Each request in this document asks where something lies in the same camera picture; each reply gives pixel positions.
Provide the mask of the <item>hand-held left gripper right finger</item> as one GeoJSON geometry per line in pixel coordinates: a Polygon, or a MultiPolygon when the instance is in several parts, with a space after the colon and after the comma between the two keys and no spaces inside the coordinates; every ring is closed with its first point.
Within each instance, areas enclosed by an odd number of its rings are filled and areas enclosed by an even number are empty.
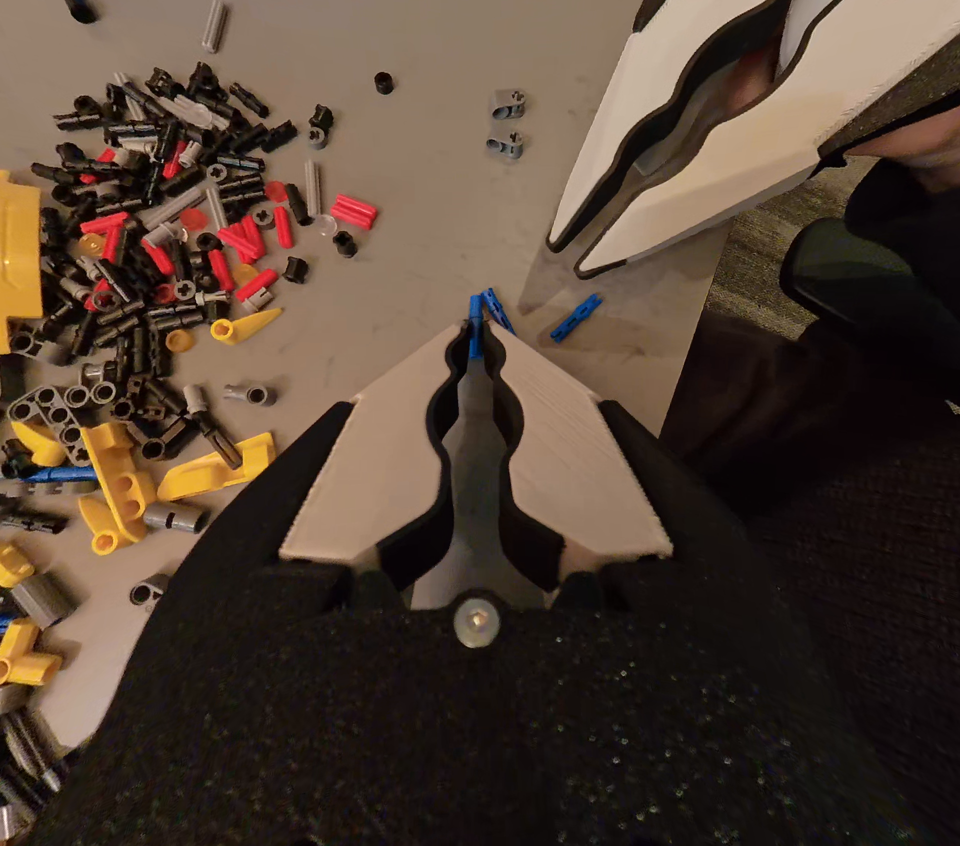
{"type": "Polygon", "coordinates": [[[562,556],[671,556],[662,522],[606,424],[600,399],[496,323],[486,348],[518,403],[508,479],[519,513],[564,541],[562,556]]]}

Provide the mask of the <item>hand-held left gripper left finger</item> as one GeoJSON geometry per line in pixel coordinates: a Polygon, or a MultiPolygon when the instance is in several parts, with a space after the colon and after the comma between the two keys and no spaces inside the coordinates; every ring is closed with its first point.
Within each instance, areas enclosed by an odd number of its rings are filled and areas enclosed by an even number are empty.
{"type": "Polygon", "coordinates": [[[282,560],[389,560],[441,497],[442,442],[428,411],[460,368],[453,324],[366,385],[280,546],[282,560]]]}

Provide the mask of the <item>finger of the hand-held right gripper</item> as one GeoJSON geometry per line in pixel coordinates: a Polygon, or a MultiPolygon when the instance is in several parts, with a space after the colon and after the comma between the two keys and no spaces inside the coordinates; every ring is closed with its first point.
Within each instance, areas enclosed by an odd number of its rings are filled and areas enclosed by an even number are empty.
{"type": "Polygon", "coordinates": [[[820,148],[948,45],[959,0],[834,0],[772,90],[640,192],[575,265],[587,280],[711,228],[812,175],[820,148]]]}
{"type": "Polygon", "coordinates": [[[716,72],[765,48],[782,24],[795,54],[763,98],[713,124],[670,176],[600,229],[586,256],[652,256],[788,192],[815,172],[814,0],[643,0],[582,144],[546,246],[565,250],[662,143],[716,72]]]}

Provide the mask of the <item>person's right hand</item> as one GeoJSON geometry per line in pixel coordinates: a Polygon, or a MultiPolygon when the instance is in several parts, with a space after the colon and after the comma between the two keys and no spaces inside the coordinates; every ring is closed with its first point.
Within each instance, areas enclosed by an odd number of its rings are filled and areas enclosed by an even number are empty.
{"type": "Polygon", "coordinates": [[[959,187],[959,108],[904,125],[849,150],[851,156],[887,159],[911,170],[929,192],[959,187]]]}

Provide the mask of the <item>black office chair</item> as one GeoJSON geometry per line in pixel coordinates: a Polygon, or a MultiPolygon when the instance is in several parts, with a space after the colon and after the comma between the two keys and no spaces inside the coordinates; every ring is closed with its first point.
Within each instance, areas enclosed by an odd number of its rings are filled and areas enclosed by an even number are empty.
{"type": "Polygon", "coordinates": [[[895,252],[822,218],[793,240],[778,281],[794,303],[958,406],[958,319],[895,252]]]}

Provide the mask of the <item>person's dark clothed body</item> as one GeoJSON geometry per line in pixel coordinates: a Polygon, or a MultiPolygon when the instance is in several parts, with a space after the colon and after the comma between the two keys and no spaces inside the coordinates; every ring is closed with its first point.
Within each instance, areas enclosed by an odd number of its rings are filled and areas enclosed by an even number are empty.
{"type": "Polygon", "coordinates": [[[918,820],[958,844],[958,394],[816,322],[702,314],[660,440],[806,615],[918,820]]]}

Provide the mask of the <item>pile of yellow black bricks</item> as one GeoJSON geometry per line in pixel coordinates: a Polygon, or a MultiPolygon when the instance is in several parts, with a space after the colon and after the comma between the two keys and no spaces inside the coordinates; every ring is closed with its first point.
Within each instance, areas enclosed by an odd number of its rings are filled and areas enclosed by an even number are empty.
{"type": "MultiPolygon", "coordinates": [[[[134,440],[132,423],[85,424],[83,408],[130,405],[119,398],[111,401],[118,388],[106,380],[68,389],[37,387],[6,408],[11,437],[2,441],[2,484],[79,487],[77,516],[97,557],[113,556],[154,531],[201,532],[209,514],[182,501],[247,484],[277,455],[270,433],[238,444],[225,441],[241,460],[237,467],[215,451],[171,468],[157,487],[138,467],[138,450],[147,457],[165,457],[170,447],[194,433],[213,432],[217,439],[220,429],[207,424],[210,416],[204,411],[174,411],[180,405],[199,406],[201,399],[169,396],[153,379],[143,388],[161,393],[158,403],[168,408],[171,422],[160,436],[140,442],[134,440]]],[[[76,609],[76,598],[57,576],[38,569],[14,542],[2,542],[2,840],[12,840],[34,824],[70,768],[69,758],[46,743],[29,703],[33,693],[53,682],[64,662],[61,655],[38,648],[39,642],[76,609]]]]}

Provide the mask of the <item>yellow curved panel piece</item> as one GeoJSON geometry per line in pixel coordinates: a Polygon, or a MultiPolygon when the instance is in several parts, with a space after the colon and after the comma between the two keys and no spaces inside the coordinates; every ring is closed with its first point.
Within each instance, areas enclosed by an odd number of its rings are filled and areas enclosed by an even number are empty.
{"type": "Polygon", "coordinates": [[[10,320],[43,315],[39,189],[1,170],[1,354],[11,353],[10,320]]]}

